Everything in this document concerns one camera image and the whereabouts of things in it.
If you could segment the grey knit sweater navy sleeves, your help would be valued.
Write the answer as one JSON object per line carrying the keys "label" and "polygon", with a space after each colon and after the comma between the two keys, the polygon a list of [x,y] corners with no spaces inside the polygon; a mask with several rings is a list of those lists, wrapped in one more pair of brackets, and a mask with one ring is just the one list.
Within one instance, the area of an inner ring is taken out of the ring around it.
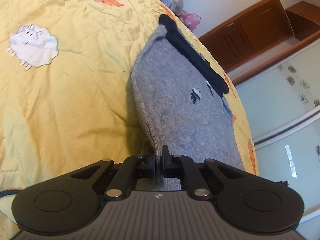
{"label": "grey knit sweater navy sleeves", "polygon": [[167,15],[131,73],[137,114],[161,169],[163,146],[201,163],[215,159],[244,169],[236,145],[229,88]]}

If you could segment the glass sliding wardrobe door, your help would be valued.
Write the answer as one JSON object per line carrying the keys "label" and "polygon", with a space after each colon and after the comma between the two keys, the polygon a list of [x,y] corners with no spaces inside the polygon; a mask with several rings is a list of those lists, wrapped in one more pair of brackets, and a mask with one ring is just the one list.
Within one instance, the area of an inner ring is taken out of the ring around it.
{"label": "glass sliding wardrobe door", "polygon": [[237,87],[260,176],[285,180],[304,200],[298,232],[319,239],[319,43]]}

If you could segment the yellow quilt with animal prints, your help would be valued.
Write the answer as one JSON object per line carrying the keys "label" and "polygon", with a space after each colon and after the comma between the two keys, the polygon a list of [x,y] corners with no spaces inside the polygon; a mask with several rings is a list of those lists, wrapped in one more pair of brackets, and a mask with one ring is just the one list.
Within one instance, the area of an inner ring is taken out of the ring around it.
{"label": "yellow quilt with animal prints", "polygon": [[[1,191],[144,146],[129,79],[161,14],[159,0],[1,0]],[[57,38],[50,64],[9,47],[22,26]]]}

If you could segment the brown wooden door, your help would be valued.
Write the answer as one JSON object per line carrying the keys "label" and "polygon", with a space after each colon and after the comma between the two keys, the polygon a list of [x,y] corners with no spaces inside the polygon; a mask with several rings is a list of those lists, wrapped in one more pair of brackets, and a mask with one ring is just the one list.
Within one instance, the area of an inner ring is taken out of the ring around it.
{"label": "brown wooden door", "polygon": [[319,6],[262,0],[200,37],[235,85],[319,39]]}

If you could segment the pink plastic bag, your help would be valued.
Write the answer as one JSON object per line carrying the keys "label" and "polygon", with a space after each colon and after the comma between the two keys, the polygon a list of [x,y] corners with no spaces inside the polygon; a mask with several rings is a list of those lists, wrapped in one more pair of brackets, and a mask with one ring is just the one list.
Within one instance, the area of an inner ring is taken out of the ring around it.
{"label": "pink plastic bag", "polygon": [[201,17],[197,14],[184,13],[178,17],[191,31],[201,23]]}

